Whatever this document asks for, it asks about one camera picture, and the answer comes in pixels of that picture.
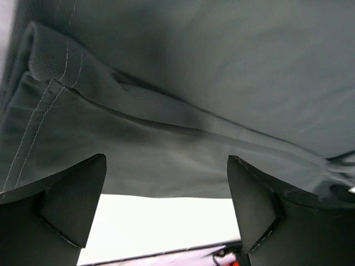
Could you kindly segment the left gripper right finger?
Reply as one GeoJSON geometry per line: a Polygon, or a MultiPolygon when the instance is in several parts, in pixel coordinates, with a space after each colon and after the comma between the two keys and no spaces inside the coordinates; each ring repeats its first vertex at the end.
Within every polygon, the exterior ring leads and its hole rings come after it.
{"type": "Polygon", "coordinates": [[[354,202],[321,197],[236,156],[227,178],[251,265],[353,265],[354,202]]]}

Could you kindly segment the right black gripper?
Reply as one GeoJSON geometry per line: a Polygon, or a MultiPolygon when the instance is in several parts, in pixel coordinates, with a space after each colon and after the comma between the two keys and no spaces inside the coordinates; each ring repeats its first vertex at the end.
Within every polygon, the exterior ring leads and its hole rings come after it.
{"type": "Polygon", "coordinates": [[[343,202],[354,202],[354,151],[330,160],[328,169],[342,174],[350,185],[332,185],[330,190],[336,199],[343,202]]]}

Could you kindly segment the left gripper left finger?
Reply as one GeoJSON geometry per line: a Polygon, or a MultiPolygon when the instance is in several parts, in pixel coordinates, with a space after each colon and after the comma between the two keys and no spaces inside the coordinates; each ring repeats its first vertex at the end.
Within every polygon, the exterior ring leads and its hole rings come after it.
{"type": "Polygon", "coordinates": [[[76,265],[106,172],[106,156],[96,154],[1,194],[1,265],[76,265]]]}

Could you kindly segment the dark grey t-shirt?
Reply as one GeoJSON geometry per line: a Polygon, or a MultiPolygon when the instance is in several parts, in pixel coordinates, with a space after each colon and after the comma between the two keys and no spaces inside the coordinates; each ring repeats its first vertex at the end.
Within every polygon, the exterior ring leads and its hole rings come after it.
{"type": "Polygon", "coordinates": [[[229,198],[229,156],[354,185],[353,1],[1,6],[2,191],[94,154],[106,194],[229,198]]]}

